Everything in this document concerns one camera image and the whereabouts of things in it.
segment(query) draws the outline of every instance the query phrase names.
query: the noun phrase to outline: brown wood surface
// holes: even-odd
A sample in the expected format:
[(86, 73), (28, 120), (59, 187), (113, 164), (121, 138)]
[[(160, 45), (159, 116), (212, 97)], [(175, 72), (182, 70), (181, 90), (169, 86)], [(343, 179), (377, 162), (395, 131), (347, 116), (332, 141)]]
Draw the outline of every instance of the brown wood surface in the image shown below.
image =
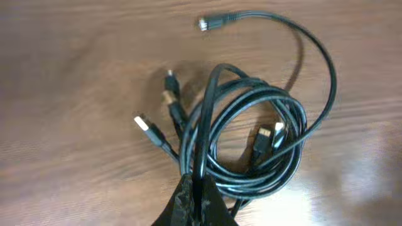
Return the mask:
[[(178, 73), (187, 109), (217, 63), (284, 87), (300, 46), (282, 25), (249, 19), (211, 33), (206, 12), (262, 9), (315, 33), (339, 73), (330, 117), (305, 146), (292, 181), (240, 211), (239, 225), (398, 225), (402, 221), (402, 2), (2, 0), (0, 225), (149, 225), (178, 167), (133, 125), (144, 112), (177, 147), (163, 76)], [(311, 122), (329, 76), (303, 40), (291, 90)], [(220, 139), (234, 164), (255, 108)]]

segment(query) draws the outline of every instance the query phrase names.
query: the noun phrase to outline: cable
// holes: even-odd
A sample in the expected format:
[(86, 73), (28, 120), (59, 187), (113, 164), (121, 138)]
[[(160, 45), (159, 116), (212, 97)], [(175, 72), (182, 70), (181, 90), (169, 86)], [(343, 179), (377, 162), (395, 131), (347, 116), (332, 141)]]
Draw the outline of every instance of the cable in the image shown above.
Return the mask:
[[(214, 177), (216, 185), (223, 195), (237, 199), (234, 208), (229, 209), (233, 217), (251, 200), (271, 195), (289, 182), (300, 164), (306, 138), (312, 135), (312, 132), (320, 126), (328, 115), (334, 103), (337, 89), (336, 72), (328, 51), (311, 32), (290, 19), (264, 11), (240, 11), (203, 17), (199, 21), (199, 26), (201, 30), (212, 30), (227, 23), (250, 17), (284, 23), (310, 39), (317, 46), (328, 66), (330, 92), (323, 111), (317, 120), (310, 127), (307, 127), (307, 117), (303, 106), (287, 91), (272, 86), (259, 78), (249, 77), (239, 68), (227, 63), (221, 63), (213, 69), (204, 99), (194, 107), (188, 117), (182, 117), (187, 120), (184, 127), (175, 126), (180, 139), (178, 157), (172, 154), (175, 152), (170, 145), (163, 145), (163, 149), (180, 163), (182, 175), (193, 173), (193, 180), (196, 185), (208, 173)], [(224, 70), (235, 73), (239, 78), (218, 85), (218, 79)], [(214, 106), (229, 94), (245, 88), (247, 90), (227, 104), (216, 119), (212, 121)], [(219, 136), (241, 112), (264, 102), (268, 102), (274, 107), (287, 130), (287, 135), (284, 137), (284, 141), (275, 147), (275, 152), (270, 158), (264, 159), (258, 165), (253, 166), (252, 170), (245, 173), (232, 172), (217, 161)], [(178, 122), (175, 118), (172, 116), (173, 123), (177, 125)], [(200, 194), (197, 194), (197, 191), (194, 195), (198, 195), (197, 199), (200, 200)]]

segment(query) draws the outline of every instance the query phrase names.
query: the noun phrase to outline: wooden surface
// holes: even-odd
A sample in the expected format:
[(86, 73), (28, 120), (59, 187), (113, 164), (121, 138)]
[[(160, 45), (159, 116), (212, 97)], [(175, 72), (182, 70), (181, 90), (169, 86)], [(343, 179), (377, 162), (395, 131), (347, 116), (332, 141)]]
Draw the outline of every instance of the wooden surface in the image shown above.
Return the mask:
[[(339, 89), (295, 177), (240, 211), (239, 225), (402, 221), (401, 1), (3, 0), (0, 225), (154, 221), (180, 176), (132, 119), (146, 113), (177, 147), (160, 95), (165, 70), (177, 71), (189, 109), (217, 63), (284, 87), (300, 58), (295, 37), (277, 23), (194, 27), (211, 10), (240, 9), (274, 11), (315, 33), (332, 54)], [(311, 122), (329, 76), (303, 43), (291, 95)], [(239, 116), (220, 139), (222, 161), (235, 163), (245, 134), (268, 116), (258, 108)]]

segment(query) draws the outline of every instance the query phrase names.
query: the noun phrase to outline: wood grain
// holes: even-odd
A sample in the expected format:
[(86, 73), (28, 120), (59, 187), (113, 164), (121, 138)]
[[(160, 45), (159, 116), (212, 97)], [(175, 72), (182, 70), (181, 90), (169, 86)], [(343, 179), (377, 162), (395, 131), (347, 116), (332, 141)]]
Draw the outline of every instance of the wood grain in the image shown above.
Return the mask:
[[(3, 0), (0, 3), (0, 224), (149, 225), (180, 176), (133, 126), (145, 112), (177, 147), (161, 101), (177, 71), (187, 109), (221, 62), (284, 87), (298, 46), (280, 24), (250, 19), (211, 33), (211, 11), (262, 9), (300, 22), (339, 73), (337, 102), (308, 140), (296, 176), (239, 212), (240, 225), (397, 225), (402, 221), (402, 3), (389, 1)], [(329, 90), (304, 40), (291, 90), (310, 122)], [(256, 108), (220, 139), (236, 162)]]

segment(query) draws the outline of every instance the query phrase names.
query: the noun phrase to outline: wooden table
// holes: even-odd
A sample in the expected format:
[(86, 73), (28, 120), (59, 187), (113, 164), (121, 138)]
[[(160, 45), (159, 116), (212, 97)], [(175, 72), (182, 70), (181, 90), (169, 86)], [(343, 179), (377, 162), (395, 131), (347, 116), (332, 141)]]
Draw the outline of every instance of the wooden table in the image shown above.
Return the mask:
[[(291, 182), (236, 217), (239, 225), (397, 225), (402, 221), (402, 3), (389, 1), (3, 0), (0, 3), (0, 225), (149, 225), (180, 175), (137, 126), (144, 112), (177, 147), (162, 102), (167, 69), (188, 96), (218, 63), (284, 87), (300, 45), (284, 26), (249, 19), (201, 33), (197, 16), (262, 9), (315, 33), (339, 89)], [(329, 76), (303, 40), (291, 90), (310, 122)], [(222, 134), (235, 164), (263, 108)]]

